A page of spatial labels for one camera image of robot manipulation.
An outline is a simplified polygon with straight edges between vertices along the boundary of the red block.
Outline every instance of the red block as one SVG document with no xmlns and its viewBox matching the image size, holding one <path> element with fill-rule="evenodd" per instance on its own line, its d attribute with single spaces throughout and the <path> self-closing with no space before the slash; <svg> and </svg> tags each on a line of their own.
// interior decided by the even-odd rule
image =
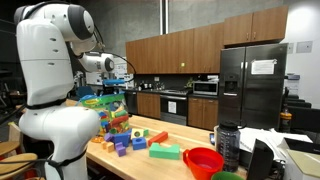
<svg viewBox="0 0 320 180">
<path fill-rule="evenodd" d="M 148 146 L 151 146 L 153 142 L 161 143 L 162 141 L 168 139 L 168 133 L 165 131 L 162 131 L 162 133 L 154 136 L 153 138 L 149 139 Z"/>
</svg>

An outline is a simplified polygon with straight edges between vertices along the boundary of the refrigerator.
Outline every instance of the refrigerator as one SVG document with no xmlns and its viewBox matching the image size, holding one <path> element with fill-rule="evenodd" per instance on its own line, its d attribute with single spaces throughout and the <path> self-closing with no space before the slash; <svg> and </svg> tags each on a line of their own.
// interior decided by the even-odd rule
<svg viewBox="0 0 320 180">
<path fill-rule="evenodd" d="M 221 50 L 218 122 L 278 129 L 288 44 Z"/>
</svg>

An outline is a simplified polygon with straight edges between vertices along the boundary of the lower cabinet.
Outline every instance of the lower cabinet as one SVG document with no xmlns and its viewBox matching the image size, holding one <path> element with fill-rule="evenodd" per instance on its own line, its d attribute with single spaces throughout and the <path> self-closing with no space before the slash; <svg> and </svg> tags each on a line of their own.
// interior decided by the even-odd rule
<svg viewBox="0 0 320 180">
<path fill-rule="evenodd" d="M 189 98 L 188 125 L 212 130 L 218 124 L 218 100 Z"/>
<path fill-rule="evenodd" d="M 160 119 L 160 95 L 137 93 L 138 114 Z"/>
</svg>

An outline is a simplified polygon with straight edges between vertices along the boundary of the wooden cabinet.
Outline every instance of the wooden cabinet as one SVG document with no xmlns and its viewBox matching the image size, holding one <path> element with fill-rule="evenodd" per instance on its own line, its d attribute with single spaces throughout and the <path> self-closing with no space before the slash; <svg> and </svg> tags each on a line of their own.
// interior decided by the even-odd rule
<svg viewBox="0 0 320 180">
<path fill-rule="evenodd" d="M 159 52 L 159 36 L 126 43 L 127 60 L 134 66 L 137 74 L 158 73 Z M 128 73 L 134 73 L 130 65 Z"/>
<path fill-rule="evenodd" d="M 190 73 L 193 69 L 194 29 L 160 36 L 159 70 L 166 73 Z"/>
<path fill-rule="evenodd" d="M 138 114 L 160 119 L 160 95 L 137 93 Z"/>
<path fill-rule="evenodd" d="M 213 130 L 218 124 L 218 100 L 189 98 L 188 125 Z"/>
<path fill-rule="evenodd" d="M 226 18 L 224 45 L 276 41 L 285 37 L 288 6 Z"/>
<path fill-rule="evenodd" d="M 191 73 L 219 73 L 223 49 L 223 23 L 195 28 Z"/>
</svg>

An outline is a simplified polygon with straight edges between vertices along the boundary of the microwave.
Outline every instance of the microwave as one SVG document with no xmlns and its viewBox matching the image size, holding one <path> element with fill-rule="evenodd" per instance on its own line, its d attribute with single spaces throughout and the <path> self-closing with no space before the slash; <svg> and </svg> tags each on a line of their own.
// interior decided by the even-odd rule
<svg viewBox="0 0 320 180">
<path fill-rule="evenodd" d="M 194 94 L 217 96 L 218 89 L 218 81 L 193 81 Z"/>
</svg>

